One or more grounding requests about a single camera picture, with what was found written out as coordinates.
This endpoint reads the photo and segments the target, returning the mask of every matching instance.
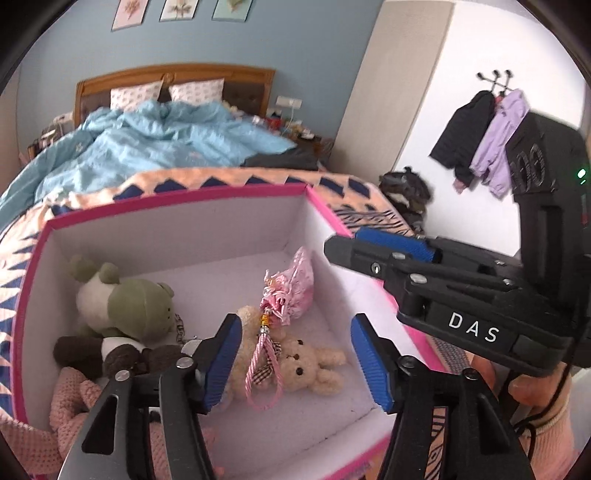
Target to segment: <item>blue gripper pad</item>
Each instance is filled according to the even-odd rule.
[[[382,232],[374,228],[361,227],[355,234],[355,238],[411,255],[414,260],[421,262],[431,263],[435,255],[435,251],[427,246],[425,240],[397,233]]]
[[[388,413],[394,406],[394,398],[390,391],[390,376],[388,368],[374,345],[378,336],[371,326],[369,328],[371,328],[372,332],[368,332],[367,325],[369,325],[369,320],[363,313],[358,313],[353,317],[351,321],[351,341],[374,402]]]
[[[234,365],[234,359],[238,353],[242,341],[242,323],[238,315],[234,315],[232,325],[229,328],[215,359],[212,361],[205,377],[205,396],[203,403],[207,410],[211,410],[220,403],[224,388],[230,376],[230,370]]]

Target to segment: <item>blue comforter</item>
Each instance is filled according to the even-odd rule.
[[[141,171],[237,167],[256,153],[294,144],[234,120],[220,103],[194,107],[149,101],[135,112],[102,108],[43,151],[0,197],[0,231],[48,194],[90,193]]]

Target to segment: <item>pillow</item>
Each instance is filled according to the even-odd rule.
[[[158,100],[163,81],[111,90],[111,110],[133,112],[146,100]]]
[[[172,85],[168,90],[170,98],[175,102],[185,102],[193,106],[215,101],[221,102],[223,79],[182,83]]]

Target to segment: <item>storage box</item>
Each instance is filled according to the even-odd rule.
[[[314,268],[314,304],[292,332],[314,346],[343,348],[344,390],[335,396],[286,393],[257,412],[235,400],[201,419],[214,427],[211,452],[226,479],[350,478],[386,445],[393,417],[374,404],[350,341],[350,321],[368,315],[403,354],[436,362],[418,332],[396,320],[396,305],[373,279],[330,265],[324,241],[347,234],[305,184],[212,187],[123,200],[49,221],[34,250],[15,319],[15,416],[48,429],[59,368],[55,341],[77,320],[77,284],[66,273],[74,254],[109,261],[124,276],[163,281],[188,338],[213,336],[229,312],[260,302],[265,270],[286,268],[305,246]],[[174,343],[174,335],[169,343]]]

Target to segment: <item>dark clothing on bed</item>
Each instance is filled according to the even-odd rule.
[[[240,166],[318,171],[318,160],[309,150],[295,147],[277,155],[259,153],[247,158]]]

